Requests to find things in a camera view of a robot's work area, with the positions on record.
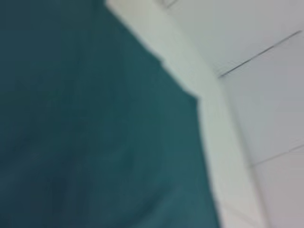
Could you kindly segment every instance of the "white ceiling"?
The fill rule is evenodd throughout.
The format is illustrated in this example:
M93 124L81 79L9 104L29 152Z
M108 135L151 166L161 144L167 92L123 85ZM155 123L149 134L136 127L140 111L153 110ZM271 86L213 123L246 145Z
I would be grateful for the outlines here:
M168 10L218 75L304 22L303 0L178 0Z
M304 145L303 62L302 32L222 78L253 164Z

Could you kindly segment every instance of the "teal fabric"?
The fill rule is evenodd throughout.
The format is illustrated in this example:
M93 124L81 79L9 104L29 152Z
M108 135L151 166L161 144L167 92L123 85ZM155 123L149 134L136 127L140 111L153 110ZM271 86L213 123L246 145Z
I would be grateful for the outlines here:
M1 1L0 228L218 228L196 104L102 1Z

